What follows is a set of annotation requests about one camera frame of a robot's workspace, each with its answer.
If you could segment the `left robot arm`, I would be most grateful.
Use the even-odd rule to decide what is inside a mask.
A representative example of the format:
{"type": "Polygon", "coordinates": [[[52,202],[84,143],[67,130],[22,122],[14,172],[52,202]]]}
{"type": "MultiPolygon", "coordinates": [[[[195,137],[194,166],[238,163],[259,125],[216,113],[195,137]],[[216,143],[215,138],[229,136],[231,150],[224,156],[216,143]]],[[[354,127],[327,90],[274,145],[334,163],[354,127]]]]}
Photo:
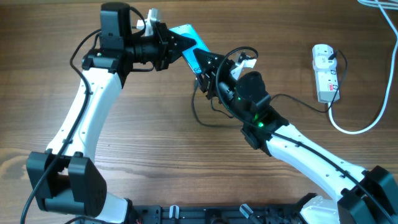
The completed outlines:
{"type": "Polygon", "coordinates": [[[101,27],[91,33],[94,43],[77,73],[80,86],[60,130],[44,152],[31,152],[26,169],[32,186],[22,214],[32,202],[40,210],[73,215],[76,221],[135,223],[132,202],[110,193],[95,166],[95,151],[108,113],[135,64],[150,63],[165,70],[196,40],[170,30],[152,9],[136,26],[136,8],[107,2],[100,10],[101,27]]]}

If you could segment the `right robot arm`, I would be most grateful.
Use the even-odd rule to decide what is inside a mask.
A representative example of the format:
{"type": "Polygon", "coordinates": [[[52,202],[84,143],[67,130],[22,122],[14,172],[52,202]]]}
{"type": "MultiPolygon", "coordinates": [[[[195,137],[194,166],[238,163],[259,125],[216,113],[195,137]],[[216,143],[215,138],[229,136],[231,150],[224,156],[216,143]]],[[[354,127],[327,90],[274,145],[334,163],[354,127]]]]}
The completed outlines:
{"type": "Polygon", "coordinates": [[[232,117],[243,124],[241,132],[253,149],[284,161],[321,187],[330,197],[310,194],[297,207],[305,223],[397,223],[397,183],[386,169],[354,165],[306,138],[270,105],[262,76],[251,71],[241,78],[234,69],[253,62],[247,47],[239,47],[238,61],[195,49],[201,90],[217,97],[232,117]]]}

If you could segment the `light blue smartphone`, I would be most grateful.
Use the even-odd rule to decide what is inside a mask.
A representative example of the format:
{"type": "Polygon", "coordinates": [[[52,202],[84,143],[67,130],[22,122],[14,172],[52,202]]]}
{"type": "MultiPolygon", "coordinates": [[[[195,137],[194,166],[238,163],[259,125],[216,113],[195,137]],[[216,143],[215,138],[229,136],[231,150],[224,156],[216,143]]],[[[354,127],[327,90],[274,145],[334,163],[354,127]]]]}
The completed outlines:
{"type": "Polygon", "coordinates": [[[191,24],[184,24],[181,26],[170,28],[169,30],[178,35],[193,39],[196,42],[193,47],[190,47],[189,49],[182,52],[182,57],[187,62],[188,66],[192,69],[192,72],[195,75],[200,74],[201,68],[193,51],[195,49],[200,49],[209,52],[209,48],[205,45],[204,41],[202,41],[201,37],[198,35],[198,33],[191,24]]]}

